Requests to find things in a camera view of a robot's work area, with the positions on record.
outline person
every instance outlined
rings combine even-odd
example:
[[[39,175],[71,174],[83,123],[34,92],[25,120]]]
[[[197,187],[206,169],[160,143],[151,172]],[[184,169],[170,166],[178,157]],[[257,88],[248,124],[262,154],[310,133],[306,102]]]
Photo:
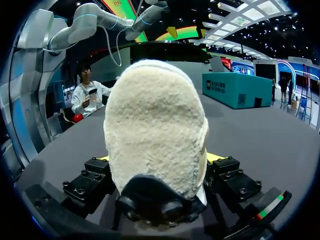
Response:
[[[77,74],[80,77],[80,84],[75,88],[71,99],[71,109],[74,114],[82,114],[84,118],[103,107],[102,95],[108,97],[113,89],[103,86],[98,81],[92,81],[91,73],[90,65],[78,66]]]
[[[272,79],[272,101],[275,101],[275,93],[276,93],[276,78],[273,77]]]
[[[284,103],[284,105],[287,104],[287,86],[288,86],[288,80],[285,76],[282,76],[280,87],[281,87],[281,104]]]
[[[293,92],[293,89],[294,89],[294,83],[292,82],[291,78],[289,79],[288,87],[289,87],[288,106],[291,107],[292,106],[292,92]]]

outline fuzzy white cover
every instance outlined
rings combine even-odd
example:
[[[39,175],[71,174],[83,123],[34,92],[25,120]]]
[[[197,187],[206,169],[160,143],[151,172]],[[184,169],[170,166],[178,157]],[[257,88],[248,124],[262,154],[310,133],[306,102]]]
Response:
[[[209,127],[183,71],[157,60],[128,67],[109,96],[103,129],[120,193],[132,177],[147,174],[187,199],[197,194],[207,167]]]

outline teal display booth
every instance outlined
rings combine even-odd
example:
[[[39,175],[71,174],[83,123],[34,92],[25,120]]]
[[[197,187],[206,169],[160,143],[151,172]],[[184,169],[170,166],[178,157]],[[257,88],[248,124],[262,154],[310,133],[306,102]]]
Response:
[[[236,72],[203,73],[202,94],[233,109],[270,107],[272,80]]]

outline gray table surface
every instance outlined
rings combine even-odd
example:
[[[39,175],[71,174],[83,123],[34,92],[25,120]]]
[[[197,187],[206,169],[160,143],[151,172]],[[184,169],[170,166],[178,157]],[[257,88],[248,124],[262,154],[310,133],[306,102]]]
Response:
[[[240,167],[247,175],[262,181],[263,192],[277,187],[292,193],[292,199],[273,221],[279,229],[299,208],[312,185],[318,165],[320,136],[305,123],[275,107],[233,110],[201,94],[200,99],[210,128],[206,143],[208,152],[233,156],[240,161]],[[76,178],[87,160],[107,156],[104,116],[103,108],[50,143],[25,169],[17,183],[18,190],[48,181],[62,191],[62,182]],[[109,228],[114,199],[115,196],[105,197],[87,220]],[[223,204],[222,210],[229,224],[237,220]],[[175,228],[150,228],[122,219],[119,230],[131,235],[168,234],[189,238],[195,233],[205,236],[204,226],[212,226],[214,222],[213,214],[207,209],[196,221]]]

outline black hair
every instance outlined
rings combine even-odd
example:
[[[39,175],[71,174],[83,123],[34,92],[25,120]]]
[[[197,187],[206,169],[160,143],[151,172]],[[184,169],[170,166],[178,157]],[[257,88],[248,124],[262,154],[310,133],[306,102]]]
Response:
[[[82,64],[79,64],[77,66],[77,69],[76,69],[76,74],[80,77],[80,83],[82,82],[82,78],[81,78],[81,73],[82,71],[84,70],[89,70],[91,71],[91,66],[90,64],[85,64],[85,63],[82,63]]]

